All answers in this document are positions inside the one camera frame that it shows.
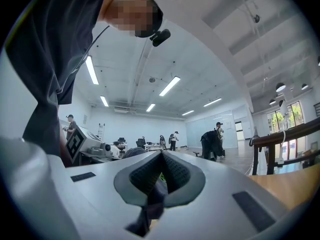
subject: whiteboard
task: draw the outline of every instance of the whiteboard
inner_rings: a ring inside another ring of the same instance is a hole
[[[224,141],[222,144],[223,148],[237,148],[237,131],[234,115],[231,110],[208,116],[200,120],[187,122],[185,126],[188,147],[202,148],[200,142],[201,136],[206,132],[216,129],[217,122],[223,124],[221,126],[224,131],[224,133],[222,133],[224,136]]]

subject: black chair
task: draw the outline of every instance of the black chair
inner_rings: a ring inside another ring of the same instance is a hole
[[[117,148],[120,150],[120,157],[123,157],[124,154],[125,154],[125,152],[124,152],[125,147],[124,146],[118,146]]]
[[[145,144],[146,144],[145,137],[138,138],[138,140],[135,143],[136,143],[136,146],[138,148],[143,148],[144,150],[146,149],[146,147],[145,147]]]
[[[119,138],[119,139],[118,139],[118,142],[121,144],[121,143],[125,143],[126,140],[125,140],[125,138]]]

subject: black slot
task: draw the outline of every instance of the black slot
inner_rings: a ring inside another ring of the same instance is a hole
[[[93,172],[87,172],[84,174],[79,174],[79,175],[75,175],[75,176],[71,176],[71,180],[73,182],[78,182],[78,181],[82,181],[91,177],[96,176]]]
[[[248,192],[243,191],[232,196],[258,232],[276,222]]]

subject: white ceiling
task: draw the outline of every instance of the white ceiling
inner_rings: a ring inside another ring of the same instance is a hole
[[[253,102],[263,96],[271,99],[280,81],[294,87],[294,96],[301,94],[302,80],[312,85],[308,76],[315,70],[319,47],[315,47],[308,24],[291,0],[172,1],[193,19],[206,23],[221,39],[235,59]],[[254,23],[250,13],[259,15],[260,22]],[[98,23],[93,36],[104,27]],[[190,114],[194,115],[210,109],[203,108],[209,100],[221,97],[223,102],[242,95],[231,69],[207,46],[168,20],[161,29],[169,29],[171,37],[153,47],[149,39],[109,28],[89,53],[99,85],[93,85],[83,65],[76,89],[95,106],[102,106],[103,95],[111,106],[133,108],[142,114],[155,103],[151,114],[174,118],[189,110],[195,110]],[[181,81],[160,97],[174,76]],[[156,81],[150,83],[150,77]]]

